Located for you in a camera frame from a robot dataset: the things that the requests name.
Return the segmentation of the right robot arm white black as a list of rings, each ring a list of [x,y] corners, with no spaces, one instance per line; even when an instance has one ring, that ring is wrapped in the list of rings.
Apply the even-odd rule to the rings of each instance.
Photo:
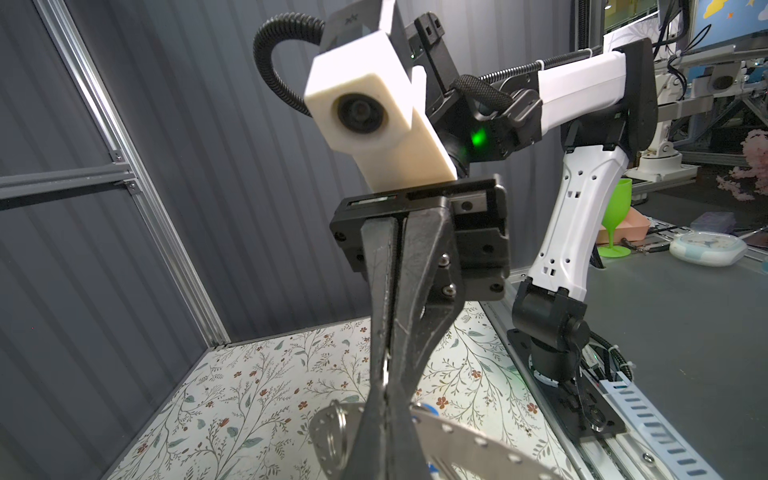
[[[371,394],[410,398],[425,366],[468,300],[496,298],[506,258],[482,254],[504,233],[500,183],[467,181],[426,113],[390,35],[353,8],[346,41],[326,26],[306,88],[329,146],[350,155],[379,200],[343,203],[332,226],[353,267],[366,275],[377,333]],[[554,382],[579,377],[590,332],[584,319],[588,263],[611,195],[629,160],[654,134],[657,102],[648,39],[544,69],[533,90],[509,95],[470,83],[494,118],[541,135],[565,128],[563,172],[548,230],[513,306],[532,342],[535,370]]]

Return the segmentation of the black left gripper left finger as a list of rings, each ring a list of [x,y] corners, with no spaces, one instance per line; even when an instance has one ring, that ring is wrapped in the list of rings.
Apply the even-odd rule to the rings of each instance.
[[[381,384],[370,389],[342,479],[387,478],[387,401]]]

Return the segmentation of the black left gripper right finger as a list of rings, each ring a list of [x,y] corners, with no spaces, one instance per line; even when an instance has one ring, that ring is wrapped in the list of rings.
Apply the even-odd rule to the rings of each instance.
[[[410,411],[400,386],[387,388],[386,478],[392,480],[431,478]]]

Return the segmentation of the perforated metal ring plate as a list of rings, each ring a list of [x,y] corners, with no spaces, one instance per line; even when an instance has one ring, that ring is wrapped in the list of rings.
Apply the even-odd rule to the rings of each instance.
[[[342,404],[347,414],[348,459],[361,421],[362,403]],[[328,479],[340,479],[339,470],[330,459],[327,446],[330,405],[314,415],[309,424],[321,471]],[[554,470],[485,434],[445,417],[411,408],[421,447],[434,479],[457,479],[459,472],[477,479],[557,479]]]

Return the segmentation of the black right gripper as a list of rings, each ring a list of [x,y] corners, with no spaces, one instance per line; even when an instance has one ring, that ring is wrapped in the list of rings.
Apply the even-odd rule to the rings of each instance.
[[[407,215],[397,275],[396,219]],[[345,198],[330,230],[352,270],[362,273],[366,266],[372,306],[370,389],[384,389],[390,348],[387,396],[391,402],[409,402],[463,308],[464,285],[469,301],[504,297],[510,247],[502,179],[493,174]]]

